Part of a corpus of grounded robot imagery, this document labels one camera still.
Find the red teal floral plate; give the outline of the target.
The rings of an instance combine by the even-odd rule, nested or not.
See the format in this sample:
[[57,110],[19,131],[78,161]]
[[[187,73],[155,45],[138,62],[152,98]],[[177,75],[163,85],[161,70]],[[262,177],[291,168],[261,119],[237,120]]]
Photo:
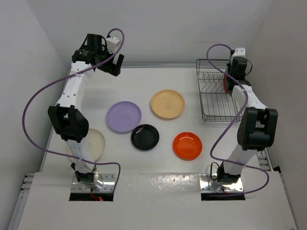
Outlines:
[[228,76],[225,74],[224,75],[224,80],[223,80],[223,84],[224,84],[224,91],[227,94],[231,94],[232,93],[232,80],[228,78]]

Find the yellow plate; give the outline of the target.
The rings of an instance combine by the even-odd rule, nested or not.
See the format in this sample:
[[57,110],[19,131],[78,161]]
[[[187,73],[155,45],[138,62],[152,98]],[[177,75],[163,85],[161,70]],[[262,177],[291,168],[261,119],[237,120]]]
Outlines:
[[183,96],[174,90],[161,90],[151,99],[152,111],[161,118],[176,118],[183,113],[184,108]]

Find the cream bear plate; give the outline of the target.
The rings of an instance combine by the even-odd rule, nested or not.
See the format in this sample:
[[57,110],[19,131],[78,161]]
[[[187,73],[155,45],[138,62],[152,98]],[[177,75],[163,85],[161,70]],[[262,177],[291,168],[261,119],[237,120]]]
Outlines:
[[100,131],[90,128],[86,137],[80,143],[69,140],[66,144],[67,154],[86,159],[87,161],[96,162],[104,154],[106,141]]

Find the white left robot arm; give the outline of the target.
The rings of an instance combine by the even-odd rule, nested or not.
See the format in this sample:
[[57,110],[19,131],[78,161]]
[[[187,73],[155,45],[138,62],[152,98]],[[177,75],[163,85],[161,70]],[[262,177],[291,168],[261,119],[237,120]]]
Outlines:
[[99,175],[88,147],[86,136],[89,122],[81,113],[81,104],[86,86],[98,64],[98,68],[106,73],[113,76],[120,74],[124,56],[119,55],[116,63],[113,61],[121,44],[120,39],[110,35],[104,38],[88,34],[82,46],[72,55],[70,74],[73,77],[68,79],[56,105],[50,106],[47,111],[55,132],[76,158],[71,167],[77,181],[94,191],[102,188],[103,177]]

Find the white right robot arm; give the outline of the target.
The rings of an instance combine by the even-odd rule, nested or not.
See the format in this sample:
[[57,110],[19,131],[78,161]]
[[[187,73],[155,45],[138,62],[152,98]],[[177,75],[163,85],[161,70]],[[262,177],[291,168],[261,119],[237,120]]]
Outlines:
[[227,160],[217,169],[217,182],[236,183],[243,168],[258,152],[272,146],[277,126],[278,112],[265,106],[245,79],[248,60],[232,57],[224,76],[224,90],[244,108],[238,132],[237,145]]

